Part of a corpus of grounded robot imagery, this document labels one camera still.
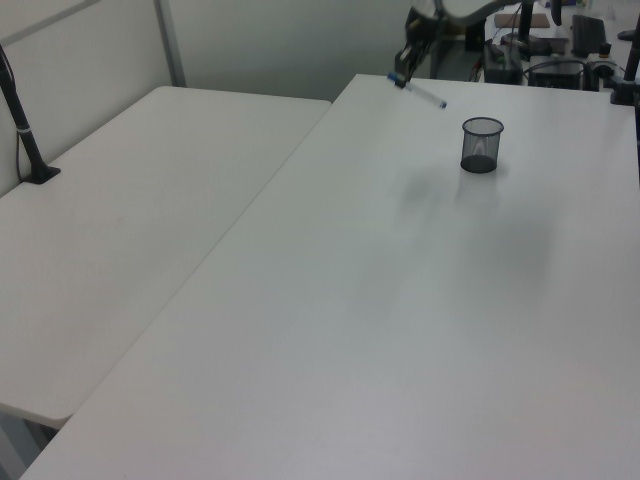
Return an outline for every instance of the white table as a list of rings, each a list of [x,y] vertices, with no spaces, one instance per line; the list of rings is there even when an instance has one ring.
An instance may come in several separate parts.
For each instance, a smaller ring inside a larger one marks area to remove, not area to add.
[[[415,82],[355,78],[24,480],[640,478],[633,110]]]
[[[327,108],[160,88],[0,199],[0,410],[60,427]]]

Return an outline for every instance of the metal frame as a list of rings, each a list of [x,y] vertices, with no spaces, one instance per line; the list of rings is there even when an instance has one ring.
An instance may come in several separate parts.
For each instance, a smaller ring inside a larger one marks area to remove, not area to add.
[[[80,10],[84,10],[85,8],[93,5],[94,3],[98,3],[99,1],[100,0],[83,0],[82,2],[80,2],[77,5],[74,5],[73,7],[69,7],[61,12],[53,14],[49,18],[46,18],[45,20],[36,22],[33,25],[30,25],[20,30],[19,32],[13,33],[5,38],[0,39],[0,43],[2,43],[2,45],[4,45],[5,47],[7,45],[11,45],[12,43],[17,42],[18,40],[28,37],[29,35],[39,30],[42,30],[43,28],[47,28],[48,26],[59,22],[63,18],[67,18],[68,16],[73,15],[74,13],[79,12]]]

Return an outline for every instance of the mesh pen holder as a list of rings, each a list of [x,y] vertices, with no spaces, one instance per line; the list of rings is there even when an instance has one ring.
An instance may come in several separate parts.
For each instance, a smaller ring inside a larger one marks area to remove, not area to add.
[[[502,122],[488,117],[470,118],[462,124],[464,144],[460,166],[471,173],[493,172],[498,166]]]

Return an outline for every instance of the black cable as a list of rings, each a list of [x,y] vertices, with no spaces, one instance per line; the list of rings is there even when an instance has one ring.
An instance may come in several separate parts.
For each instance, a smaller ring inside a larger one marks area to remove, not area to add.
[[[509,21],[507,22],[507,25],[509,25],[510,22],[513,22],[513,25],[516,24],[516,16],[518,15],[518,12],[520,11],[520,9],[522,8],[522,5],[520,5],[515,12],[513,12],[513,15],[511,15],[511,18],[509,19]],[[500,33],[500,30],[503,30],[504,27],[500,27],[498,30],[496,30],[496,33],[493,34],[493,38],[491,39],[491,43],[493,43],[493,41],[496,39],[496,37],[498,36],[498,33]]]
[[[509,62],[509,65],[511,65],[511,55],[513,52],[513,44],[515,43],[513,40],[513,33],[515,32],[516,29],[516,18],[518,18],[518,12],[522,9],[522,4],[518,5],[518,8],[516,9],[516,12],[512,15],[511,17],[511,43],[509,44],[509,54],[507,56],[507,58],[504,59],[504,63],[502,64],[502,72],[504,75],[504,71],[507,69],[507,62]]]
[[[22,183],[22,175],[20,174],[20,134],[16,132],[16,173],[18,174],[18,182]]]
[[[0,45],[0,57],[2,57],[2,62],[7,67],[7,70],[9,70],[11,83],[13,83],[13,85],[15,86],[16,77],[13,74],[13,68],[11,68],[11,62],[9,62],[9,59],[7,58],[7,54],[4,53],[4,49],[2,48],[2,45]],[[16,131],[16,173],[18,174],[18,181],[22,183],[22,175],[20,174],[20,134],[18,133],[18,131]]]
[[[13,75],[13,69],[11,68],[11,63],[9,63],[7,54],[4,53],[4,49],[2,48],[2,45],[0,45],[0,56],[2,57],[3,63],[7,66],[7,69],[9,70],[9,75],[11,76],[11,82],[15,85],[16,77]]]
[[[529,72],[533,72],[535,70],[539,70],[539,69],[545,68],[545,67],[550,67],[552,65],[560,65],[562,63],[578,63],[578,64],[582,65],[583,68],[586,66],[586,64],[581,60],[574,60],[574,59],[552,60],[552,61],[548,61],[548,62],[538,63],[537,65],[534,65],[533,67],[529,67],[525,71],[523,71],[522,74],[526,75]]]

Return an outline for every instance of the black stand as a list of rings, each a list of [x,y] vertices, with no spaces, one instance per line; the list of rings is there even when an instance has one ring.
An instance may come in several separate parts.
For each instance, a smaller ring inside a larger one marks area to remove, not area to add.
[[[640,15],[633,34],[631,51],[627,60],[627,68],[624,77],[613,77],[613,93],[611,103],[614,105],[634,105],[634,97],[640,92],[640,85],[636,85],[636,73],[640,61]]]
[[[42,185],[59,174],[60,169],[49,167],[42,160],[42,156],[40,156],[40,150],[38,150],[36,139],[33,137],[31,127],[29,126],[24,109],[22,108],[22,104],[18,98],[16,84],[5,58],[4,51],[2,50],[2,47],[0,47],[0,87],[2,88],[2,93],[7,101],[7,105],[9,106],[9,111],[13,117],[13,121],[16,124],[18,134],[22,139],[24,149],[29,156],[29,161],[31,162],[31,175],[23,181]]]
[[[500,39],[501,45],[513,45],[527,59],[533,56],[551,55],[551,43],[542,38],[529,35],[531,30],[531,19],[533,18],[533,4],[523,3],[522,12],[520,13],[520,26],[518,33],[505,35]]]

